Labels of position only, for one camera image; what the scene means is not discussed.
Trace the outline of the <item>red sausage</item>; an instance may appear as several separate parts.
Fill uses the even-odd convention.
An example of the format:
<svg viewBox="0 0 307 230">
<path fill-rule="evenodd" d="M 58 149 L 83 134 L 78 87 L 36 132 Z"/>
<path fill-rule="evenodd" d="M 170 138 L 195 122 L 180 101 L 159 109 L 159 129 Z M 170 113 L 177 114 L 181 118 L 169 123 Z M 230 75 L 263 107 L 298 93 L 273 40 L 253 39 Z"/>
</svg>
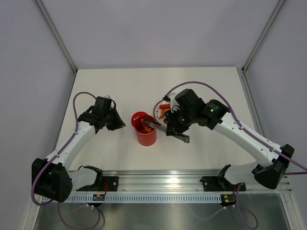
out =
<svg viewBox="0 0 307 230">
<path fill-rule="evenodd" d="M 170 104 L 162 104 L 159 106 L 160 109 L 170 109 Z"/>
</svg>

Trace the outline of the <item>orange grilled fish piece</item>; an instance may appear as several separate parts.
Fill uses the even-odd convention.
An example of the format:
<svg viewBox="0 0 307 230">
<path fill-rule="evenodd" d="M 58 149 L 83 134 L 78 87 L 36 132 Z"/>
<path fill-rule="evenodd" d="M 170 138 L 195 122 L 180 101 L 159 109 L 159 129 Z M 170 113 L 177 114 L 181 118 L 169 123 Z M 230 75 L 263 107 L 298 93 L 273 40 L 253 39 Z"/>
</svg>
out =
<svg viewBox="0 0 307 230">
<path fill-rule="evenodd" d="M 145 133 L 150 133 L 150 132 L 153 132 L 154 131 L 154 128 L 151 127 L 151 118 L 150 117 L 144 117 L 141 119 L 141 123 L 142 123 L 142 126 L 143 126 L 143 131 Z"/>
</svg>

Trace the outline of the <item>red cylindrical lunch box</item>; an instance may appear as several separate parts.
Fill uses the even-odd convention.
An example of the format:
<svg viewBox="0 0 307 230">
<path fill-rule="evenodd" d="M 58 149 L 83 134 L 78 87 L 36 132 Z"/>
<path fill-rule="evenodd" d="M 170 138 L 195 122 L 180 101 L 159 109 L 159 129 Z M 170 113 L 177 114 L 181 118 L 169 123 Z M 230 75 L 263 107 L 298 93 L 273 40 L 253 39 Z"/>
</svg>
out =
<svg viewBox="0 0 307 230">
<path fill-rule="evenodd" d="M 143 146 L 151 146 L 156 142 L 157 139 L 156 129 L 150 126 L 145 126 L 145 118 L 149 118 L 150 121 L 153 121 L 154 119 L 149 115 L 140 116 L 134 122 L 134 129 L 138 142 Z"/>
</svg>

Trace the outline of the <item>red round lid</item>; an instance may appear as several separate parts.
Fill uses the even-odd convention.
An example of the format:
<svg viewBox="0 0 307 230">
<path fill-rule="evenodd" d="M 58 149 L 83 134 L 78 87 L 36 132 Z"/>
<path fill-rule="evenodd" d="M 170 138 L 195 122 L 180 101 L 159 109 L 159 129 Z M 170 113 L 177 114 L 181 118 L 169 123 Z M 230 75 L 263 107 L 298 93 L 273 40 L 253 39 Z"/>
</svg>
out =
<svg viewBox="0 0 307 230">
<path fill-rule="evenodd" d="M 131 125 L 134 127 L 134 126 L 135 126 L 136 120 L 137 120 L 139 117 L 144 116 L 144 115 L 147 115 L 147 113 L 146 113 L 146 112 L 143 112 L 143 111 L 136 112 L 136 113 L 131 117 Z"/>
</svg>

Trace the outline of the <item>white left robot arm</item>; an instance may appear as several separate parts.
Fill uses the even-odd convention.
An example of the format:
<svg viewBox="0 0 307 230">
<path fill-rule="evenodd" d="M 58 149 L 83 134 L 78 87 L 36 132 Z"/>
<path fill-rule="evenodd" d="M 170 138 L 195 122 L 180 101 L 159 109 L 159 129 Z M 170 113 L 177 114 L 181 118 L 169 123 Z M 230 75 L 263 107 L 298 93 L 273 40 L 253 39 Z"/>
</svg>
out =
<svg viewBox="0 0 307 230">
<path fill-rule="evenodd" d="M 84 145 L 104 127 L 114 131 L 125 127 L 117 110 L 94 109 L 91 106 L 77 119 L 75 130 L 60 148 L 31 165 L 31 199 L 37 206 L 52 201 L 64 202 L 73 189 L 68 169 Z"/>
</svg>

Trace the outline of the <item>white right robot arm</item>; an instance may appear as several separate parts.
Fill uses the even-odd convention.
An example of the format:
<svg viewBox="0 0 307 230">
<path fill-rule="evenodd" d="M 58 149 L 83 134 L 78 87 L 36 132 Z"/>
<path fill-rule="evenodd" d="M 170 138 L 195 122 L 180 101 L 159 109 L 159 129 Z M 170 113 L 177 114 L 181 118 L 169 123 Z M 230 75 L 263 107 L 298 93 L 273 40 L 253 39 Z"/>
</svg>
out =
<svg viewBox="0 0 307 230">
<path fill-rule="evenodd" d="M 218 185 L 224 190 L 233 185 L 258 182 L 268 189 L 276 189 L 281 181 L 294 148 L 288 144 L 280 146 L 239 124 L 230 113 L 230 108 L 218 100 L 205 103 L 202 98 L 186 96 L 164 98 L 171 109 L 166 112 L 168 136 L 182 136 L 193 124 L 207 127 L 240 146 L 255 162 L 242 165 L 226 165 L 218 175 Z"/>
</svg>

